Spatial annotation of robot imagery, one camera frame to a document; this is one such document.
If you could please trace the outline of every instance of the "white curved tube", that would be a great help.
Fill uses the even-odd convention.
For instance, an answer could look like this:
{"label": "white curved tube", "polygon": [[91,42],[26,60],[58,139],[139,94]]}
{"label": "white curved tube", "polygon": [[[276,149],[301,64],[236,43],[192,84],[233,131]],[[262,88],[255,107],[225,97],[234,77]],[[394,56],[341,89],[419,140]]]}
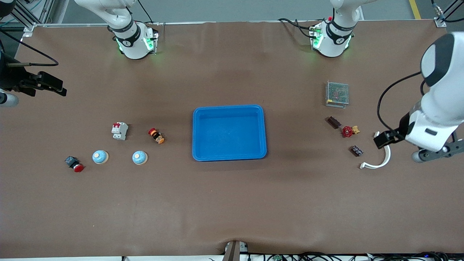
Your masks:
{"label": "white curved tube", "polygon": [[[374,138],[377,137],[379,134],[380,134],[380,132],[376,132],[376,133],[374,134]],[[385,146],[384,148],[385,148],[385,160],[382,162],[382,164],[380,164],[380,165],[378,165],[378,166],[374,166],[374,165],[371,165],[371,164],[369,164],[369,163],[363,162],[359,168],[360,168],[360,169],[363,169],[363,168],[367,168],[367,169],[378,169],[378,168],[380,168],[380,167],[385,166],[385,165],[390,161],[390,157],[392,156],[392,152],[391,152],[391,150],[390,150],[390,146],[389,146],[389,145]]]}

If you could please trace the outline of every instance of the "round blue button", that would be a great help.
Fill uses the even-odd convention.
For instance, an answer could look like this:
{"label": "round blue button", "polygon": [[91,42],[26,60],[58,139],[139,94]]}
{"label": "round blue button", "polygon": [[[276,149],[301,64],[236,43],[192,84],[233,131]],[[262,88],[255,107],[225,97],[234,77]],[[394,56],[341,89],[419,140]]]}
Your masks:
{"label": "round blue button", "polygon": [[93,162],[103,164],[108,160],[108,153],[104,150],[97,150],[92,155]]}
{"label": "round blue button", "polygon": [[137,165],[142,165],[148,160],[148,155],[144,151],[136,151],[132,155],[132,161]]}

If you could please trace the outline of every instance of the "brown table surface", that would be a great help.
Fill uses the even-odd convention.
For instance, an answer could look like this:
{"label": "brown table surface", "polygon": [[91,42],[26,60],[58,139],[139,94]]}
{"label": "brown table surface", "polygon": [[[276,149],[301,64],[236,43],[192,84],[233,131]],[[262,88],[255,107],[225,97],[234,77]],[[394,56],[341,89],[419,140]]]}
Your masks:
{"label": "brown table surface", "polygon": [[[464,251],[462,156],[417,164],[402,142],[386,167],[358,168],[383,161],[378,98],[445,33],[432,20],[360,22],[335,59],[280,23],[159,29],[159,53],[142,60],[121,55],[105,27],[39,27],[25,39],[60,62],[29,70],[59,77],[68,96],[19,94],[1,110],[1,257],[217,254],[230,240],[265,253]],[[18,59],[47,62],[24,47]],[[324,106],[327,81],[350,85],[347,109]],[[387,123],[420,99],[420,83],[387,94]],[[263,107],[267,156],[195,161],[192,112],[228,104]],[[361,133],[342,138],[328,116]],[[116,121],[130,124],[126,141],[112,138]],[[94,164],[96,150],[109,161]],[[132,163],[136,150],[146,164]]]}

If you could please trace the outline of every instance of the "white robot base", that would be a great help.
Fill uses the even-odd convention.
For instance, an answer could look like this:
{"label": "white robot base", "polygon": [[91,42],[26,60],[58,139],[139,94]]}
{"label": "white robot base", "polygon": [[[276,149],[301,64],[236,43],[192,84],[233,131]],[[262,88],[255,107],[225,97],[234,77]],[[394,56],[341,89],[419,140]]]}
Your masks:
{"label": "white robot base", "polygon": [[153,28],[146,26],[144,23],[135,22],[140,28],[140,36],[131,47],[124,45],[119,40],[116,42],[119,45],[119,50],[129,59],[142,59],[149,53],[156,54],[158,47],[158,32],[154,32]]}
{"label": "white robot base", "polygon": [[315,39],[311,39],[311,47],[313,50],[317,50],[324,56],[337,57],[340,56],[346,48],[348,48],[351,36],[346,40],[346,43],[337,45],[325,33],[328,25],[329,24],[324,21],[310,28],[309,35],[315,37]]}

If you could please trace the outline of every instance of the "blue tray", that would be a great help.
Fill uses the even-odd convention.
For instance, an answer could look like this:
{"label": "blue tray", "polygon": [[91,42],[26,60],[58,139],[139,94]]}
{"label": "blue tray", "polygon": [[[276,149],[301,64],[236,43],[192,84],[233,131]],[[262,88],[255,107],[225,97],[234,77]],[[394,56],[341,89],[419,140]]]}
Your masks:
{"label": "blue tray", "polygon": [[266,153],[261,106],[200,107],[193,112],[192,155],[195,160],[260,159]]}

